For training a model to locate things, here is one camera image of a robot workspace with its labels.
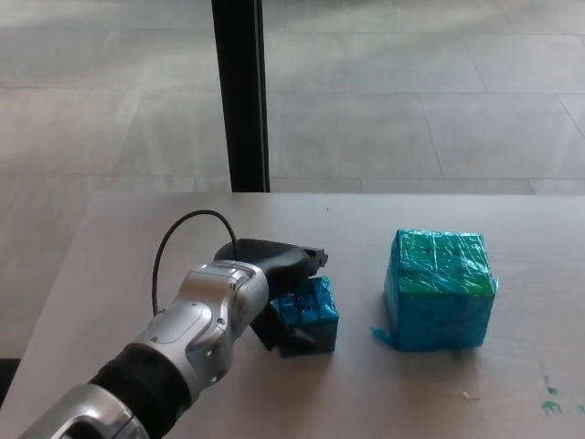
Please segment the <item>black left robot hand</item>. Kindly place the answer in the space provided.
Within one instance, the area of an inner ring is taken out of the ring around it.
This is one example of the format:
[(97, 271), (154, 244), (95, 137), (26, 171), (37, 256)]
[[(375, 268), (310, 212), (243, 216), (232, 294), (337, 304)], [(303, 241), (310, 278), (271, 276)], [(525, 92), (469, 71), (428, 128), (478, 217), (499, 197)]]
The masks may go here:
[[(277, 241), (238, 239), (227, 243), (215, 254), (216, 261), (244, 262), (259, 268), (269, 287), (269, 300), (298, 292), (326, 266), (325, 250)], [(268, 350), (286, 348), (302, 354), (313, 354), (318, 344), (301, 329), (287, 326), (267, 302), (251, 321), (253, 332)]]

